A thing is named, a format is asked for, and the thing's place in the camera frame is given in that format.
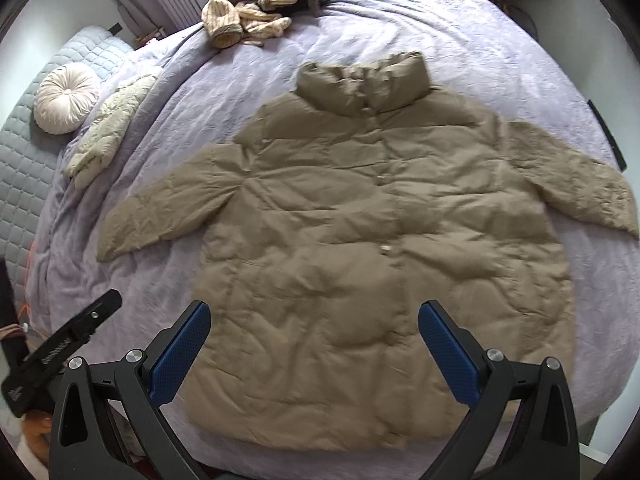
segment quilted stitching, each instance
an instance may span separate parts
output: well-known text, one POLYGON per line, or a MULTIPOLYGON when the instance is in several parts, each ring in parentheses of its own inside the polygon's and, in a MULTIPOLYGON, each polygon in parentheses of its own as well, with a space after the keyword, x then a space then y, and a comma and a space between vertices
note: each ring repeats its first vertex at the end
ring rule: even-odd
POLYGON ((47 135, 33 121, 38 86, 49 72, 69 62, 87 64, 105 81, 131 51, 128 44, 101 27, 83 28, 34 78, 0 130, 0 255, 6 259, 17 304, 24 302, 29 249, 58 153, 70 140, 70 136, 47 135))

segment brown puffer jacket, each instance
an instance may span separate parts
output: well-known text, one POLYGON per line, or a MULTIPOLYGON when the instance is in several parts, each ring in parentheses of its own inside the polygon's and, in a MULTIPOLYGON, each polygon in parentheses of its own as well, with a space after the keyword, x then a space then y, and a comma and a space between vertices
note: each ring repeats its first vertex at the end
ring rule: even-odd
POLYGON ((402 447, 465 411, 417 333, 425 300, 486 348, 572 368, 574 292, 545 202, 638 237, 617 171, 432 85, 420 53, 311 63, 233 143, 108 213, 98 259, 210 222, 193 421, 279 448, 402 447))

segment pleated round cushion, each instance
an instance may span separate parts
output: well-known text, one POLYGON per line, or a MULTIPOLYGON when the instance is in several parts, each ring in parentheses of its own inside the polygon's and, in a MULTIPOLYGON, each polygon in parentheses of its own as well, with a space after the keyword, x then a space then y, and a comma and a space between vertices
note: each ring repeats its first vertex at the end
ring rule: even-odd
POLYGON ((48 134, 74 131, 98 101, 100 78, 83 63, 67 63, 40 83, 33 104, 36 124, 48 134))

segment bedspread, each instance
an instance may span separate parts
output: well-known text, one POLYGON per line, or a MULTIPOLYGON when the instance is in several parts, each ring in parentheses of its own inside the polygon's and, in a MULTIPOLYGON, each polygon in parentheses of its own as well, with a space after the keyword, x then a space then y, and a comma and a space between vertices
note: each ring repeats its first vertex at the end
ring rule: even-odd
MULTIPOLYGON (((123 307, 79 353, 100 362, 144 348, 189 304, 204 230, 98 264, 97 227, 106 212, 204 144, 229 139, 263 102, 292 89, 303 62, 353 64, 411 50, 424 53, 436 83, 476 97, 507 118, 535 122, 615 164, 574 85, 537 43, 485 0, 333 0, 320 18, 295 16, 287 34, 263 49, 213 50, 206 33, 194 26, 138 51, 104 85, 96 109, 119 81, 154 64, 164 67, 113 162, 87 190, 75 189, 60 172, 74 142, 62 157, 36 232, 27 284, 32 323, 55 330, 113 287, 121 292, 123 307)), ((582 423, 616 399, 638 357, 640 253, 628 235, 550 214, 576 289, 577 353, 570 383, 582 423)), ((260 478, 418 478, 444 445, 277 451, 198 430, 184 415, 180 393, 162 411, 194 458, 260 478)), ((485 460, 492 458, 495 449, 485 460)))

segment jacket collar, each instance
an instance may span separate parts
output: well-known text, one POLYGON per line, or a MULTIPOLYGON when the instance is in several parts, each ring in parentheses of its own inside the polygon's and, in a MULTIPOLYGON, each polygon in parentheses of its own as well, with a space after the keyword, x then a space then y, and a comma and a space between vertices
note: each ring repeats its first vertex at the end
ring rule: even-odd
POLYGON ((407 106, 430 92, 420 52, 403 52, 370 65, 329 66, 305 63, 298 70, 296 93, 317 108, 357 116, 407 106))

